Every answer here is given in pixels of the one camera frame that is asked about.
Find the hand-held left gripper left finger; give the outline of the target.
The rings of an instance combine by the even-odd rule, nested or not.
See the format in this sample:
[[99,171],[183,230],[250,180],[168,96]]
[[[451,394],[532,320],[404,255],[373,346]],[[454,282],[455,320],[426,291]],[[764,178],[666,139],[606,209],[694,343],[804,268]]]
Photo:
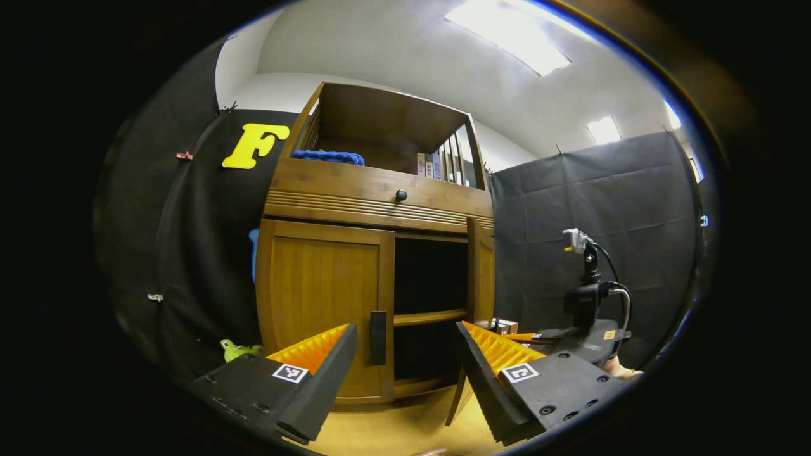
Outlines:
[[193,382],[197,398],[261,438],[317,439],[357,353],[355,324],[342,324],[261,356],[243,354]]

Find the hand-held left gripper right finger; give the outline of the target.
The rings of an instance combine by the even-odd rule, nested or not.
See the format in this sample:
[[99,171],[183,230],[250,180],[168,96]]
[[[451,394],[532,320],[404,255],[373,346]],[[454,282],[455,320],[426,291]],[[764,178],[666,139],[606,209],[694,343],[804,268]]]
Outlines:
[[461,363],[495,441],[505,447],[565,428],[628,386],[571,350],[544,354],[457,322]]

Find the wooden cabinet door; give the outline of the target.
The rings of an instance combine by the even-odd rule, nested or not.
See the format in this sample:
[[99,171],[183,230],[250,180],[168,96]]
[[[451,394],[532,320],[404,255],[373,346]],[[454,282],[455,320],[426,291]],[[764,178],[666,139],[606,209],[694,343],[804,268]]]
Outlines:
[[[263,219],[256,254],[256,312],[269,353],[342,324],[355,324],[357,353],[339,404],[394,398],[393,231]],[[388,312],[387,364],[369,361],[369,320]]]
[[[474,217],[467,217],[468,236],[468,303],[464,320],[487,327],[494,317],[495,244],[492,233]],[[457,386],[444,423],[451,426],[461,408],[472,395],[468,375],[460,366]]]

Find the wooden double-door shoe cabinet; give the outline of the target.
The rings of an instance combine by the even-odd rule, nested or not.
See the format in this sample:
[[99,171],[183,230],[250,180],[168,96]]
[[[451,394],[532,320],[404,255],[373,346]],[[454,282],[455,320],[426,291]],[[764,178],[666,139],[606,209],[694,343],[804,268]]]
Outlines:
[[[417,175],[416,153],[441,152],[441,181],[490,193],[469,113],[417,96],[322,82],[293,124],[278,161],[290,158],[299,149],[357,153],[365,159],[364,167],[414,175]],[[263,219],[271,218],[262,213]],[[393,231],[394,315],[468,311],[467,231],[444,233],[292,218],[271,220]],[[393,327],[392,401],[457,389],[460,363],[452,352],[452,335],[455,323],[461,320],[464,318]]]

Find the wooden inner cabinet shelf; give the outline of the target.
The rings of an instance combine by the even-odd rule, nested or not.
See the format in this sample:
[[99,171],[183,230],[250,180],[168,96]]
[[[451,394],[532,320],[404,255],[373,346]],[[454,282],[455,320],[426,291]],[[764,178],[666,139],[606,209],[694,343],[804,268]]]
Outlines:
[[445,321],[460,320],[467,316],[465,309],[441,310],[434,312],[403,313],[394,315],[394,328],[435,324]]

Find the wooden cabinet drawer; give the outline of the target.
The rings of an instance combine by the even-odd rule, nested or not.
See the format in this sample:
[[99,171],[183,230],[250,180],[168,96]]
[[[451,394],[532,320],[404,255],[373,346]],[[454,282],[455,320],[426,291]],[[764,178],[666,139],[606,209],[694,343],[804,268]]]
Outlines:
[[[408,199],[397,201],[396,190]],[[490,193],[382,168],[282,158],[264,202],[267,219],[466,233],[467,217],[494,231]]]

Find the green plush toy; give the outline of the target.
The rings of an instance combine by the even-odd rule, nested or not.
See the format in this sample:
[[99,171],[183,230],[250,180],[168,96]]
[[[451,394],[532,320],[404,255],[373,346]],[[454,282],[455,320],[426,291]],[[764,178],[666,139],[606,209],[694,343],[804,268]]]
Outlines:
[[220,340],[220,347],[223,350],[223,358],[226,363],[237,360],[237,358],[240,358],[242,355],[255,355],[264,350],[262,345],[243,346],[229,339]]

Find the black backdrop cloth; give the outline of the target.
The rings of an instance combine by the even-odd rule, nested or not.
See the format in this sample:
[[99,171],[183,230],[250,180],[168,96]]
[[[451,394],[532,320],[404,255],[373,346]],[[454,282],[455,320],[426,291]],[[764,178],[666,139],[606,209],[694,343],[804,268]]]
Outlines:
[[[186,380],[222,360],[221,339],[260,341],[251,233],[284,141],[251,170],[221,162],[244,124],[292,127],[298,115],[246,98],[215,111],[218,54],[194,57],[124,126],[93,211],[114,315],[150,360]],[[182,152],[193,159],[175,158]],[[620,360],[651,363],[680,317],[700,239],[699,186],[681,153],[658,132],[496,172],[496,315],[525,331],[567,322],[575,260],[560,240],[575,227],[606,248],[629,288],[632,335]]]

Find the small ceiling light panel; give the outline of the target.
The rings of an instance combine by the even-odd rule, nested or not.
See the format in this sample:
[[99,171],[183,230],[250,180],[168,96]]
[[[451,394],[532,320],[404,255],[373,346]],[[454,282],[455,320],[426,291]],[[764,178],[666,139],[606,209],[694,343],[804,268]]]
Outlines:
[[618,142],[621,139],[619,127],[614,116],[606,115],[598,120],[588,122],[586,130],[597,145]]

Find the blue cloth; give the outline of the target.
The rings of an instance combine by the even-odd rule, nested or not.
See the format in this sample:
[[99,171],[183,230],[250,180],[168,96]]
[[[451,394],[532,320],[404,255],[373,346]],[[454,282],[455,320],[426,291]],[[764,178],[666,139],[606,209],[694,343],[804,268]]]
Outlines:
[[349,152],[299,149],[293,151],[290,158],[317,162],[342,163],[357,165],[358,167],[365,166],[365,159],[363,159],[360,154]]

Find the large ceiling light panel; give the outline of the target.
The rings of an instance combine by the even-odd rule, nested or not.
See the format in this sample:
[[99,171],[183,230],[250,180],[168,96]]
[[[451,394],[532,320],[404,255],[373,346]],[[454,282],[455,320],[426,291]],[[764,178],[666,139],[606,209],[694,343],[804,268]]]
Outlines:
[[533,15],[504,0],[467,0],[444,15],[444,20],[495,44],[537,75],[550,75],[571,64]]

